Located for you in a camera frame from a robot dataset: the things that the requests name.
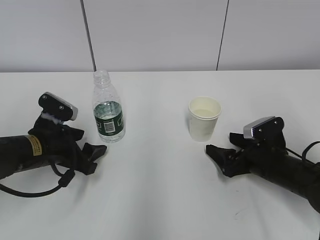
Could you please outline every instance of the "barcode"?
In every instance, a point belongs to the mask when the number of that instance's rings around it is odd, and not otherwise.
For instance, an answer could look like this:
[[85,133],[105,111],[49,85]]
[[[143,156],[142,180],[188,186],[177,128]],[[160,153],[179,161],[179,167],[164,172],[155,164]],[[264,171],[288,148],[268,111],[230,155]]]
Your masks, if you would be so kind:
[[115,123],[113,121],[111,122],[105,122],[104,123],[104,129],[106,133],[113,133],[116,131]]

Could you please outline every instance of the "black cylinder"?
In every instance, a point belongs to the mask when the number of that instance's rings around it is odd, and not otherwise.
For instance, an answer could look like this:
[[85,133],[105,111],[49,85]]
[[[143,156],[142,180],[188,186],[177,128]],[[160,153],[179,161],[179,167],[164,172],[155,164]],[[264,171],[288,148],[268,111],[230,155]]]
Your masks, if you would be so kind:
[[40,144],[35,136],[0,137],[0,179],[12,175],[24,167],[34,155],[39,155]]
[[289,156],[284,151],[254,148],[246,159],[250,172],[272,183],[280,185],[304,198],[308,198],[308,187],[319,180],[320,169],[314,163]]

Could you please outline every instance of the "cup rim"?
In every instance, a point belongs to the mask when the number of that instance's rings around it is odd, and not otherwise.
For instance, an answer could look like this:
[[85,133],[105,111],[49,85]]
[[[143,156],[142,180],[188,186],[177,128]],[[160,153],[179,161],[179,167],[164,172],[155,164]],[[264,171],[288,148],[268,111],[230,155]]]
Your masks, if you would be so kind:
[[[198,116],[198,115],[196,115],[196,114],[195,114],[194,112],[192,112],[192,110],[190,109],[190,104],[191,104],[191,102],[192,102],[193,100],[195,100],[195,99],[197,99],[197,98],[208,98],[208,99],[211,99],[211,100],[216,101],[216,102],[219,104],[219,106],[220,106],[220,111],[219,111],[219,113],[216,114],[216,115],[214,115],[214,116],[210,116],[210,117],[205,117],[205,116]],[[190,102],[189,102],[189,104],[188,104],[188,110],[189,110],[189,113],[190,113],[192,116],[194,116],[195,118],[197,118],[197,119],[201,119],[201,120],[214,120],[214,119],[217,119],[217,118],[220,116],[220,114],[221,114],[221,112],[222,112],[222,107],[221,107],[220,102],[219,102],[218,100],[216,100],[215,98],[213,98],[213,97],[210,97],[210,96],[197,96],[197,97],[195,97],[195,98],[193,98],[193,99],[190,100]]]

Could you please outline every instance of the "plastic water bottle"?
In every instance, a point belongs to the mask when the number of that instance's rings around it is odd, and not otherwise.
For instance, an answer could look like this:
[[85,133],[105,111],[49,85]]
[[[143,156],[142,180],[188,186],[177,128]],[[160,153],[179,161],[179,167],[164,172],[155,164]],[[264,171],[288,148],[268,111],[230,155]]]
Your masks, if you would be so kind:
[[121,140],[126,132],[120,97],[106,70],[93,74],[92,108],[100,138],[105,143]]

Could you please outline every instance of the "green bottle label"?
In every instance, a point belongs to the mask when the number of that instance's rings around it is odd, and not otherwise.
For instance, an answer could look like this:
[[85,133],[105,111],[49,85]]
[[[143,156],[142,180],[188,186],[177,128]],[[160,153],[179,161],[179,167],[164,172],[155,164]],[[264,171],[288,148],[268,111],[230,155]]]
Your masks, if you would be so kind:
[[104,136],[114,136],[120,133],[125,126],[122,111],[115,117],[109,119],[101,119],[95,116],[98,132]]

